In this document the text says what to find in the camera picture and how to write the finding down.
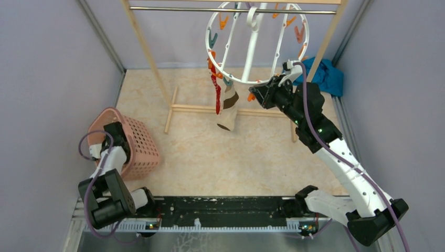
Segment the plastic basket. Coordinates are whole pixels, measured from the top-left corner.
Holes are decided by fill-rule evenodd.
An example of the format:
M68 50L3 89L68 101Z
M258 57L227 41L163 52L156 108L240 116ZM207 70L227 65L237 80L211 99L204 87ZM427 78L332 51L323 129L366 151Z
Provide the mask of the plastic basket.
M122 115L115 108L106 108L91 124L88 132L103 130L104 125L112 122L122 123L130 145L130 160L122 168L122 178L128 181L146 177L161 162L161 155L147 127L141 121ZM91 134L87 137L88 145L102 143L104 138L105 134Z

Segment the beige sock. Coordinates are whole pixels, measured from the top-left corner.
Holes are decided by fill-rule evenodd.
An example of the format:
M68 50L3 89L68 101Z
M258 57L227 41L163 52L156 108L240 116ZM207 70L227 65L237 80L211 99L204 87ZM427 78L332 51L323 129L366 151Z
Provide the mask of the beige sock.
M222 105L222 111L220 111L217 116L217 125L228 131L232 131L235 128L235 118L237 115L236 102L239 96L235 91L233 85L226 86L226 91L224 92L224 102Z

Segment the blue cloth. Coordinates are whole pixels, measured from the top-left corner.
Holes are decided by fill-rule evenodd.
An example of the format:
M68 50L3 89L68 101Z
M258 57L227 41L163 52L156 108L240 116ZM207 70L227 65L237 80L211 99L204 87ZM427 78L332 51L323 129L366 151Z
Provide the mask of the blue cloth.
M315 58L303 61L306 66L306 74L311 70L312 63ZM300 85L303 82L303 76L298 77L293 84ZM328 92L333 96L343 96L343 73L332 66L332 62L328 59L322 59L320 65L315 72L312 83L317 83L321 91Z

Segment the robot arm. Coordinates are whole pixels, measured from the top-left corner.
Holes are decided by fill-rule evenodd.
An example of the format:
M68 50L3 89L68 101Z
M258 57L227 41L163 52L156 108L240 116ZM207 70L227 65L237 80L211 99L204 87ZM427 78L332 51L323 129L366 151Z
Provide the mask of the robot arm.
M292 81L301 74L301 67L296 65L296 61L288 61L283 64L283 69L285 74L272 77L268 83L252 86L249 91L263 108L279 108L298 126L296 134L300 141L328 165L350 195L350 199L334 197L315 186L308 186L295 195L295 200L301 212L326 215L347 226L357 241L369 246L394 227L394 220L376 193L374 184L371 185L362 176L366 174L369 177L352 155L340 131L322 114L324 97L318 86L307 83L308 111L312 124L319 138L354 167L349 167L323 148L310 131L304 113L302 85L297 86L295 92L292 86ZM396 217L401 219L408 205L403 199L392 199L385 192L383 195L391 202Z
M95 229L106 227L124 218L134 216L137 210L143 206L154 208L155 202L151 192L142 187L129 192L122 177L122 167L128 161L130 155L125 134L119 122L108 124L104 127L115 139L117 146L109 148L107 140L102 144L92 145L90 154L100 162L95 172L78 185L78 190L87 210L87 218ZM88 199L85 199L89 184L94 177L97 180L92 185Z

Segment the marble floor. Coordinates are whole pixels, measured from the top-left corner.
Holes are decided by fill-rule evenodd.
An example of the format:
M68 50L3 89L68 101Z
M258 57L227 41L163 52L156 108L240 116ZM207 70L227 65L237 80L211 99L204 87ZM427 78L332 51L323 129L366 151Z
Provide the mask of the marble floor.
M242 69L229 72L237 76ZM176 103L215 105L207 69L160 73L170 94L179 86ZM268 75L269 69L253 68L251 79ZM260 109L256 101L247 102L248 86L235 83L235 88L239 108ZM324 114L338 125L331 97L324 96ZM168 106L150 70L127 71L117 109L147 125L163 157L149 176L126 182L130 189L146 186L164 196L267 196L294 195L312 184L346 194L322 161L302 143L291 142L288 119L237 116L234 131L228 132L216 125L215 114L174 112L169 134L164 134Z

